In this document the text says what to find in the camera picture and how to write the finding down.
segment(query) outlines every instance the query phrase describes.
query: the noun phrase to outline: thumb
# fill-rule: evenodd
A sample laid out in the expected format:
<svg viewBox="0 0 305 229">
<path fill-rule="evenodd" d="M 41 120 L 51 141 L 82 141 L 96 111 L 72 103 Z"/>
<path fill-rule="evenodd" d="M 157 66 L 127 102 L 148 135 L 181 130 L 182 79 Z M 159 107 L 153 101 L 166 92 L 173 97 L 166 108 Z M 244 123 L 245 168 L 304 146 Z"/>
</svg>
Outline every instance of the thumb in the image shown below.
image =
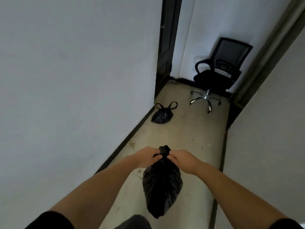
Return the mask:
<svg viewBox="0 0 305 229">
<path fill-rule="evenodd" d="M 157 162 L 158 160 L 160 160 L 163 156 L 162 155 L 158 155 L 158 156 L 155 156 L 153 158 L 154 162 Z"/>
<path fill-rule="evenodd" d="M 178 165 L 178 160 L 174 156 L 168 155 L 167 158 L 170 159 L 170 161 L 173 162 L 175 165 Z"/>
</svg>

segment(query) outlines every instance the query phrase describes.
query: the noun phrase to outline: beige tile floor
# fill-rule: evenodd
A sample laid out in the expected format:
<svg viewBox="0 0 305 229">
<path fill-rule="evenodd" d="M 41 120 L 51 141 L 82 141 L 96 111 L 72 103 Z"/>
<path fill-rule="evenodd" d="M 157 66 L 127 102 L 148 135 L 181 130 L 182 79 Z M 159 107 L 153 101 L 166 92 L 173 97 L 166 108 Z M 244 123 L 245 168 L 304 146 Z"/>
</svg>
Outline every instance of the beige tile floor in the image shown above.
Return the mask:
<svg viewBox="0 0 305 229">
<path fill-rule="evenodd" d="M 199 159 L 219 167 L 229 102 L 221 97 L 222 104 L 218 106 L 217 101 L 212 100 L 213 110 L 208 115 L 205 100 L 189 105 L 193 98 L 190 91 L 193 89 L 180 83 L 167 83 L 155 103 L 167 107 L 172 101 L 177 101 L 179 105 L 173 110 L 173 118 L 159 125 L 150 121 L 151 115 L 112 163 L 146 146 L 158 148 L 168 145 L 173 150 L 184 148 Z M 204 183 L 195 176 L 181 172 L 181 193 L 169 211 L 155 219 L 146 208 L 143 171 L 137 169 L 129 175 L 100 229 L 112 229 L 134 214 L 146 217 L 152 229 L 208 228 L 213 197 Z"/>
</svg>

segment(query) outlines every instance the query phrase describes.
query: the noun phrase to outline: chair leg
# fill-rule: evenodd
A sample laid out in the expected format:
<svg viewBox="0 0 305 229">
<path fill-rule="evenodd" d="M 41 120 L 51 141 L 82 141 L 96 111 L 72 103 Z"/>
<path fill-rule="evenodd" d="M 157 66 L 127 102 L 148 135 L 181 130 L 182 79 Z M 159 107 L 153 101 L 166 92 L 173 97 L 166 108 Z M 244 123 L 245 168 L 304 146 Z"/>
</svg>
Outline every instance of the chair leg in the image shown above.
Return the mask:
<svg viewBox="0 0 305 229">
<path fill-rule="evenodd" d="M 201 94 L 202 96 L 204 96 L 203 93 L 201 93 L 201 92 L 199 92 L 199 91 L 196 91 L 196 90 L 191 91 L 191 95 L 194 95 L 194 92 L 199 93 L 199 94 Z"/>
<path fill-rule="evenodd" d="M 211 113 L 211 111 L 212 111 L 212 105 L 211 105 L 211 102 L 209 101 L 209 99 L 206 99 L 207 101 L 208 101 L 208 103 L 209 103 L 209 110 L 208 110 L 208 114 L 210 114 Z"/>
<path fill-rule="evenodd" d="M 209 98 L 213 98 L 213 99 L 215 99 L 215 100 L 218 100 L 218 105 L 221 105 L 221 100 L 220 100 L 219 98 L 216 98 L 216 97 L 214 97 L 214 96 L 209 96 Z"/>
<path fill-rule="evenodd" d="M 200 100 L 200 99 L 203 99 L 203 98 L 204 98 L 204 96 L 200 96 L 200 97 L 197 97 L 197 98 L 191 100 L 190 105 L 192 105 L 192 103 L 194 103 L 196 100 Z"/>
</svg>

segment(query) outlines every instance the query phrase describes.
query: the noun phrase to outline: trash bag handle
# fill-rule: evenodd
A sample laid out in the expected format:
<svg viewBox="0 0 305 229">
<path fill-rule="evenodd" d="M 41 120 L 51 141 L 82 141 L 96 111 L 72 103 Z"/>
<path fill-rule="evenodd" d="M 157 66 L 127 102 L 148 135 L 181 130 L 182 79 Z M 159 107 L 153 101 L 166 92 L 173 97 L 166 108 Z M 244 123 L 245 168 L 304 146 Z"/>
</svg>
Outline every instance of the trash bag handle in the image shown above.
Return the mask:
<svg viewBox="0 0 305 229">
<path fill-rule="evenodd" d="M 173 108 L 171 108 L 171 104 L 172 104 L 172 103 L 176 103 L 176 106 L 173 107 Z M 178 107 L 178 103 L 177 103 L 176 101 L 171 102 L 170 105 L 168 106 L 168 108 L 169 108 L 170 110 L 174 110 L 174 109 L 176 109 L 177 107 Z"/>
<path fill-rule="evenodd" d="M 157 108 L 157 109 L 161 109 L 161 108 L 158 108 L 157 104 L 158 104 L 158 105 L 160 105 L 160 106 L 161 106 L 161 108 L 164 108 L 162 104 L 160 104 L 160 103 L 156 103 L 156 108 Z"/>
</svg>

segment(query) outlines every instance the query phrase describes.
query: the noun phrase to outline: chrome chair base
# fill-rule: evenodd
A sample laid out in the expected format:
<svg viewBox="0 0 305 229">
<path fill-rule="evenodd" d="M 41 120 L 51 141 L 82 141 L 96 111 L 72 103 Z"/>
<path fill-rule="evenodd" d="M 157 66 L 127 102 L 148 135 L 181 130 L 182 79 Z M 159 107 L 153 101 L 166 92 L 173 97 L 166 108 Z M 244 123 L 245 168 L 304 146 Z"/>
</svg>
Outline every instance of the chrome chair base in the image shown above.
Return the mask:
<svg viewBox="0 0 305 229">
<path fill-rule="evenodd" d="M 193 91 L 191 91 L 191 96 L 193 96 L 194 93 L 198 93 L 198 94 L 200 94 L 201 96 L 200 96 L 200 97 L 197 97 L 197 98 L 195 98 L 195 99 L 193 99 L 193 100 L 191 100 L 191 101 L 190 101 L 190 105 L 192 105 L 192 103 L 194 103 L 196 100 L 205 99 L 205 100 L 207 100 L 207 102 L 208 102 L 208 104 L 209 104 L 208 114 L 210 114 L 211 111 L 212 111 L 212 104 L 211 104 L 211 101 L 210 101 L 211 98 L 213 98 L 213 99 L 215 99 L 215 100 L 218 100 L 218 105 L 221 105 L 221 100 L 220 100 L 219 98 L 216 98 L 216 97 L 214 97 L 214 96 L 210 96 L 210 89 L 208 89 L 207 92 L 206 92 L 205 94 L 203 94 L 203 93 L 201 93 L 201 92 L 199 92 L 199 91 L 193 90 Z"/>
</svg>

